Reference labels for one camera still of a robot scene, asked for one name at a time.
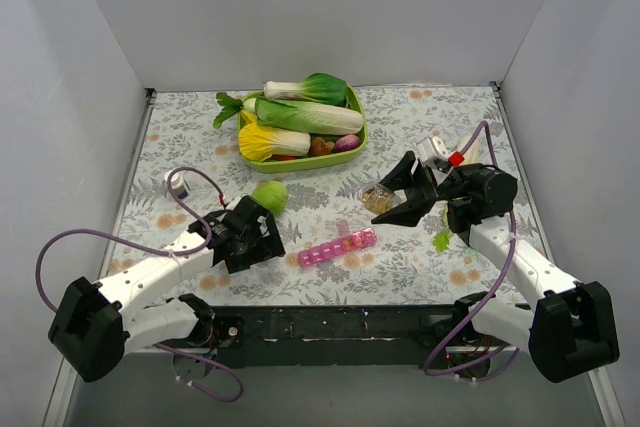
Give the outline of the clear pill bottle yellow capsules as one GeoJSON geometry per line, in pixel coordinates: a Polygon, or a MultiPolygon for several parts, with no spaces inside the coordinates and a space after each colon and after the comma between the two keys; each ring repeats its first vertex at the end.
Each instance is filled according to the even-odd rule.
{"type": "Polygon", "coordinates": [[[375,215],[384,214],[402,203],[396,193],[381,184],[364,185],[358,197],[363,207],[375,215]]]}

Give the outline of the pink weekly pill organizer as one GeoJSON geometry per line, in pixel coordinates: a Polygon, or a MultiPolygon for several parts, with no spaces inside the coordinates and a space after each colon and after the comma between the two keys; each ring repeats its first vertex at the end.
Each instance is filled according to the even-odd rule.
{"type": "Polygon", "coordinates": [[[297,253],[300,267],[313,267],[356,250],[367,249],[373,247],[378,241],[378,237],[372,228],[351,231],[346,220],[338,221],[336,227],[337,238],[303,249],[297,253]]]}

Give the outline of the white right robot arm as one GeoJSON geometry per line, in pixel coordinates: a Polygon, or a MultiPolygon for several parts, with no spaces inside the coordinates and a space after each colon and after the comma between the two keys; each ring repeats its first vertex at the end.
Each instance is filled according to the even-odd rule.
{"type": "Polygon", "coordinates": [[[381,180],[405,201],[374,218],[376,224],[416,226],[434,205],[447,204],[451,231],[499,270],[497,284],[509,281],[527,309],[496,298],[497,286],[467,296],[454,305],[452,330],[425,360],[428,376],[452,375],[461,365],[433,369],[432,363],[454,339],[475,344],[484,336],[528,354],[538,371],[559,383],[615,363],[620,357],[611,296],[599,282],[584,283],[555,266],[517,237],[514,176],[494,165],[457,165],[460,153],[446,162],[424,164],[411,151],[381,180]]]}

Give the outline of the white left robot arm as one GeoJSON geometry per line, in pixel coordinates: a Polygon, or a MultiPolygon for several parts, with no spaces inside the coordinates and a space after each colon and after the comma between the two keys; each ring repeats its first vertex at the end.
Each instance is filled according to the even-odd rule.
{"type": "Polygon", "coordinates": [[[194,221],[158,254],[95,282],[71,283],[48,332],[50,342],[86,382],[102,379],[124,356],[177,340],[202,347],[215,333],[213,309],[194,294],[154,302],[218,264],[230,273],[281,257],[275,217],[251,196],[194,221]]]}

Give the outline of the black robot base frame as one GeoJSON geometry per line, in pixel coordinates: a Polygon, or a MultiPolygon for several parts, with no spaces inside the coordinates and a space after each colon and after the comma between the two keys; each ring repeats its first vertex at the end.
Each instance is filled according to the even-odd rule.
{"type": "Polygon", "coordinates": [[[421,367],[463,318],[452,305],[216,307],[199,346],[239,369],[273,366],[421,367]]]}

